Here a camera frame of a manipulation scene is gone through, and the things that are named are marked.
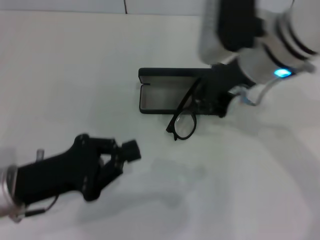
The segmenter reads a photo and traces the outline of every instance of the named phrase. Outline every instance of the white wall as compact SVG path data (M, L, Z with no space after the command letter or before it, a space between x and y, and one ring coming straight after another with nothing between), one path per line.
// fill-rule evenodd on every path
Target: white wall
M260 0L268 10L282 11L292 0ZM201 14L203 0L126 0L129 14ZM1 10L46 10L71 12L125 13L124 0L0 0Z
M125 13L123 0L0 0L0 9Z

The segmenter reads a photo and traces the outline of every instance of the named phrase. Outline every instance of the black eyeglasses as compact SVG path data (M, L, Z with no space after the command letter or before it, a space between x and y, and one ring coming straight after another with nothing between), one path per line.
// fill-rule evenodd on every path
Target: black eyeglasses
M197 103L194 93L200 82L201 78L199 77L183 97L181 103L176 109L175 114L173 115L173 118L166 128L168 133L173 134L175 141L177 139L187 140L194 134L197 128Z

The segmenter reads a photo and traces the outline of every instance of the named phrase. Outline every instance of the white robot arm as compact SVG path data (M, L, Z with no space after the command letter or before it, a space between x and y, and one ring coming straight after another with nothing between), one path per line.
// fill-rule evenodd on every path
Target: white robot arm
M236 25L236 31L235 27L231 29L234 24L221 23L221 16L225 14L223 5L227 4L230 7L231 4L237 4L236 2L241 2L243 8L251 7L250 13L263 20L263 34L257 33L257 29L251 27L255 36L248 37L254 38L255 44L249 47L243 45L241 49L230 51L226 49L224 39L221 38L221 26L228 28L227 31L238 32L240 37L248 34L245 25L241 23ZM248 17L247 12L241 14L244 9L240 4L238 3L237 9L233 12L237 11L234 20L239 22ZM253 0L207 0L199 41L200 59L206 64L214 65L223 63L232 54L237 53L241 72L256 84L266 84L275 78L287 77L290 73L311 71L309 61L320 52L320 1L296 0L283 13L260 11L256 14L254 9ZM236 43L238 39L234 37L231 40Z

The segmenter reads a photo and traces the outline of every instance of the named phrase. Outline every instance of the white tabletop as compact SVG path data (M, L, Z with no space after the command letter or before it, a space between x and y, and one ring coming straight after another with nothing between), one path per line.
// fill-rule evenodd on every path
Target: white tabletop
M3 240L318 240L319 75L262 105L201 116L187 141L139 112L138 69L203 68L192 16L0 12L0 161L23 165L80 133L136 139L142 160L86 204L70 193Z

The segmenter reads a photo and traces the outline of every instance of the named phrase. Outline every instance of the blue led light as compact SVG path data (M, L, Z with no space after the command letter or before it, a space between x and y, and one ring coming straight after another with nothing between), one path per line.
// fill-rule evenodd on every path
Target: blue led light
M277 75L279 78L286 78L289 77L292 74L292 72L290 72L287 69L278 69L274 72L274 74Z

